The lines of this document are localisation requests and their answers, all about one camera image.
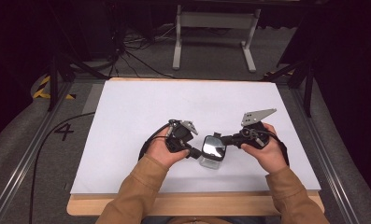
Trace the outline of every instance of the person's right hand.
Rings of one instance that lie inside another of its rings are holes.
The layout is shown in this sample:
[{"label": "person's right hand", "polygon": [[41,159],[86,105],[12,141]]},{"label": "person's right hand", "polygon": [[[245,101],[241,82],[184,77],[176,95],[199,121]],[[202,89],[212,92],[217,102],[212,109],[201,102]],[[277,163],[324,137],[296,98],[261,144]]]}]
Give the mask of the person's right hand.
[{"label": "person's right hand", "polygon": [[[268,131],[276,134],[275,128],[272,125],[264,123],[264,127]],[[255,159],[257,159],[261,164],[262,168],[264,168],[269,174],[279,171],[287,166],[283,154],[281,153],[281,149],[278,146],[278,142],[272,137],[269,138],[269,143],[263,149],[257,149],[247,144],[242,144],[241,148],[251,156],[255,157]]]}]

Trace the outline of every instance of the yellow tape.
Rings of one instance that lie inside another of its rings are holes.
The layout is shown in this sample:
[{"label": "yellow tape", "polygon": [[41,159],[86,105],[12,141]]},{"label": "yellow tape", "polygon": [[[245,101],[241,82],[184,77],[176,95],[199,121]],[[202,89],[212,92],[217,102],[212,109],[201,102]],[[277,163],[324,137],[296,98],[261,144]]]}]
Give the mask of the yellow tape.
[{"label": "yellow tape", "polygon": [[[50,76],[46,75],[45,78],[43,78],[43,80],[40,82],[36,93],[34,93],[34,96],[33,96],[34,98],[50,99],[50,94],[43,93],[43,90],[45,89],[45,87],[46,87],[46,85],[48,84],[49,81],[50,81]],[[75,100],[76,98],[77,98],[76,94],[68,94],[65,97],[65,99],[67,99],[67,100]]]}]

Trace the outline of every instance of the tan sleeve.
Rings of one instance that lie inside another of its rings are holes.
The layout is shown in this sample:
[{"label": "tan sleeve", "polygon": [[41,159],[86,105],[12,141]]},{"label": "tan sleeve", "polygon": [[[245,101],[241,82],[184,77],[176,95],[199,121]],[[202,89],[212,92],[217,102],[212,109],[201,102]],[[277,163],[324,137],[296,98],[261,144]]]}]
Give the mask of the tan sleeve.
[{"label": "tan sleeve", "polygon": [[153,207],[167,172],[166,167],[146,154],[123,180],[117,196],[96,223],[141,223]]},{"label": "tan sleeve", "polygon": [[290,167],[266,176],[281,223],[329,223],[319,206],[308,196],[304,185]]}]

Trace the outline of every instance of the white paper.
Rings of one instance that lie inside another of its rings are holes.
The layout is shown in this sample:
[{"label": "white paper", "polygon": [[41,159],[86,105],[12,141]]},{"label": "white paper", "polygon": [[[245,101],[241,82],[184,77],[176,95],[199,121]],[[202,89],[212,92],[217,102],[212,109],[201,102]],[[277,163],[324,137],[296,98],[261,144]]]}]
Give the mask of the white paper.
[{"label": "white paper", "polygon": [[[202,148],[206,135],[238,133],[246,112],[276,108],[263,119],[288,148],[291,168],[307,189],[321,189],[273,83],[227,81],[107,81],[71,194],[116,193],[144,142],[169,119],[190,120]],[[161,192],[268,190],[266,171],[249,154],[228,147],[219,170],[193,158],[174,164]]]}]

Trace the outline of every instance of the person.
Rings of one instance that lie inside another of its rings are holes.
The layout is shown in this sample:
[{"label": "person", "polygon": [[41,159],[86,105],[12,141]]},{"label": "person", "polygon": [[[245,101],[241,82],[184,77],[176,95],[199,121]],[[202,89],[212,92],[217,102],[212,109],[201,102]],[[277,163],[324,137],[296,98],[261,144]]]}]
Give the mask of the person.
[{"label": "person", "polygon": [[[273,126],[264,123],[265,128],[276,133]],[[165,136],[168,128],[157,136]],[[272,137],[263,149],[247,144],[241,148],[255,157],[268,172],[267,185],[271,190],[273,203],[281,213],[281,223],[328,223],[319,206],[307,196],[307,191],[294,172],[287,166],[278,142]],[[126,223],[139,224],[153,207],[155,198],[169,168],[188,155],[188,149],[171,153],[164,137],[154,138],[134,170],[123,180],[118,194],[107,204],[97,224]],[[167,223],[231,223],[219,217],[173,217]]]}]

